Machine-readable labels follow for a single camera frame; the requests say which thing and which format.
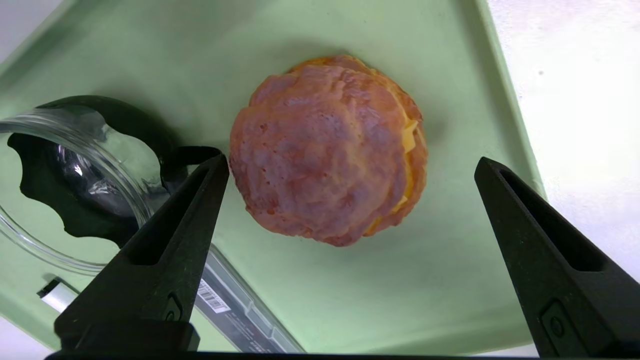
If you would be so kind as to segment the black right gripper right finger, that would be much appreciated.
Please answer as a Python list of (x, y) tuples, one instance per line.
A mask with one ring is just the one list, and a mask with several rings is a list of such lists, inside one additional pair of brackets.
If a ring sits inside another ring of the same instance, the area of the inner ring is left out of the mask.
[(640, 287), (500, 162), (474, 180), (541, 357), (637, 357)]

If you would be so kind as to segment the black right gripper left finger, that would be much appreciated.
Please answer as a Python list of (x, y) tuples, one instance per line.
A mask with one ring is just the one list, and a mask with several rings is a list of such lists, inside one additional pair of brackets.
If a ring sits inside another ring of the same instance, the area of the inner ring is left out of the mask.
[(229, 179), (200, 164), (54, 323), (62, 353), (189, 353), (190, 318)]

